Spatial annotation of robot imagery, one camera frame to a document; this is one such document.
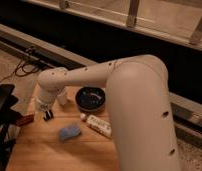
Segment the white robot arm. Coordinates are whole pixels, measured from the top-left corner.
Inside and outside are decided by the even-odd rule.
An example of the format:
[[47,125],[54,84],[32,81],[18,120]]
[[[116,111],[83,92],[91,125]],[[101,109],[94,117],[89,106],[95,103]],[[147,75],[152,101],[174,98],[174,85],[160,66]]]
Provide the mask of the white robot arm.
[[168,71],[153,55],[84,68],[47,69],[37,77],[36,108],[50,109],[66,86],[103,87],[120,171],[181,171]]

